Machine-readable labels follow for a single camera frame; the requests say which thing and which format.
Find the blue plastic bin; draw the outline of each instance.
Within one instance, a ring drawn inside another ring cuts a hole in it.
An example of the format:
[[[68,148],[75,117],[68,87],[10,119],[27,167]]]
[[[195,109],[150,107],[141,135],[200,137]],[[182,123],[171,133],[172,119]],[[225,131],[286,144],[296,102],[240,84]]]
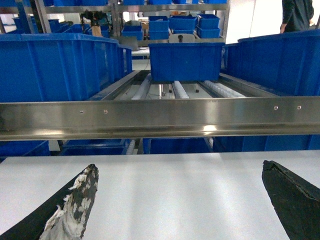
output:
[[[9,141],[0,143],[0,158],[50,156],[48,141]]]
[[[125,147],[67,147],[60,156],[125,155]]]
[[[151,5],[165,5],[172,4],[172,0],[149,0]]]
[[[203,0],[205,4],[226,4],[227,0]]]
[[[222,47],[221,69],[224,73],[241,77],[241,48],[240,44],[227,44]]]
[[[110,31],[109,31],[109,27],[102,25],[100,26],[101,28],[101,34],[104,38],[110,38]]]
[[[224,43],[149,44],[154,81],[217,80]]]
[[[289,95],[320,95],[320,29],[239,42],[241,78]]]
[[[196,154],[211,153],[206,138],[144,138],[143,154]]]
[[[198,14],[198,26],[201,29],[219,28],[220,18],[213,14]]]
[[[31,17],[31,20],[33,22],[33,28],[34,28],[35,33],[36,34],[39,33],[35,18]],[[19,17],[14,17],[13,21],[14,21],[14,24],[16,26],[16,29],[23,30],[23,25],[22,25],[21,19]],[[54,32],[56,32],[56,31],[58,31],[60,29],[59,19],[50,19],[48,21],[49,21],[49,24],[50,24],[51,32],[54,33]]]
[[[57,7],[80,6],[81,5],[81,0],[53,0],[53,3]]]
[[[173,34],[194,34],[194,30],[180,30],[180,29],[174,29]]]
[[[307,150],[309,135],[223,136],[213,138],[214,152]]]
[[[150,40],[161,40],[169,38],[169,31],[149,31]]]
[[[145,0],[123,0],[123,5],[145,5]]]
[[[124,37],[136,37],[138,41],[144,39],[144,32],[142,26],[124,26],[121,31],[122,36]]]
[[[173,0],[175,4],[198,4],[199,0]]]
[[[169,27],[173,30],[195,30],[197,17],[193,16],[171,16]]]
[[[132,72],[132,48],[125,45],[119,45],[117,51],[117,79],[122,79],[124,76]]]
[[[86,100],[114,82],[117,47],[84,34],[1,34],[0,102]]]
[[[308,144],[308,150],[320,150],[320,135],[311,135]]]
[[[104,6],[108,4],[108,0],[82,0],[83,6]]]
[[[100,147],[127,147],[129,139],[82,139],[69,140],[63,148],[100,148]]]
[[[30,7],[29,0],[23,0],[26,6]],[[53,0],[43,0],[45,6],[52,6],[54,4]],[[0,7],[16,7],[15,0],[0,0]]]
[[[149,30],[152,32],[168,31],[169,20],[166,16],[149,16]]]
[[[215,39],[220,37],[220,29],[202,29],[200,27],[196,28],[196,34],[201,39]]]
[[[84,25],[84,33],[85,34],[89,34],[89,30],[90,30],[90,25],[89,24],[85,24]],[[81,24],[71,25],[63,33],[64,34],[82,34],[83,33],[82,26],[81,26]]]

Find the metal shelf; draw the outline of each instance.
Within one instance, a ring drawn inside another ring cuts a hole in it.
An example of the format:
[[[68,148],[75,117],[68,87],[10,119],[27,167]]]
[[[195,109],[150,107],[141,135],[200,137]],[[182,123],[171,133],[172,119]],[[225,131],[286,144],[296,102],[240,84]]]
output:
[[[160,11],[211,11],[226,10],[227,4],[166,4],[166,5],[119,5],[119,12],[160,12]],[[84,13],[88,11],[111,12],[111,6],[48,6],[47,14]],[[26,8],[32,14],[31,7]],[[18,14],[17,7],[0,7],[0,14]]]
[[[196,38],[195,43],[224,43],[225,39],[223,37],[219,38]],[[143,40],[138,41],[139,47],[148,47],[149,44],[167,44],[168,40]]]
[[[120,12],[212,11],[226,10],[227,4],[119,5]]]

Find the person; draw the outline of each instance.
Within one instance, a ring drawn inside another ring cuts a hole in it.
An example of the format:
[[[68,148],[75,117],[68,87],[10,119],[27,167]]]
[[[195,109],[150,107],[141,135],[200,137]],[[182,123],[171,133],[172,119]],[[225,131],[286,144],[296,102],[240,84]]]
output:
[[[313,16],[312,0],[282,0],[280,33],[308,30]]]

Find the white table surface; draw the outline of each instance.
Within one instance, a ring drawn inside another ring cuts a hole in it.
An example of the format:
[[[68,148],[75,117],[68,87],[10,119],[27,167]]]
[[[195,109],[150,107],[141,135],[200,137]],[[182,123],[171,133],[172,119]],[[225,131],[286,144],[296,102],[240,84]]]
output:
[[[0,234],[94,163],[84,240],[288,240],[262,182],[264,160],[320,187],[320,151],[7,158]]]

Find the white roller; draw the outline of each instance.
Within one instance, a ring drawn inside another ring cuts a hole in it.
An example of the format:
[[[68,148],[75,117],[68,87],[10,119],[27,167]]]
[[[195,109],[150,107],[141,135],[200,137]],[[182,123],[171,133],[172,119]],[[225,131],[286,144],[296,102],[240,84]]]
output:
[[[150,82],[151,82],[151,73],[149,73],[146,76],[146,78],[143,80],[139,89],[136,91],[136,93],[131,98],[131,100],[145,99],[150,88]]]
[[[184,87],[181,85],[179,81],[174,81],[173,83],[174,89],[176,91],[176,94],[178,95],[177,97],[180,99],[188,99],[189,95],[185,91]]]
[[[134,154],[135,145],[136,145],[136,140],[131,140],[125,154],[126,155]]]
[[[221,83],[213,83],[211,81],[204,81],[203,83],[214,92],[222,95],[224,98],[246,98],[246,96]]]

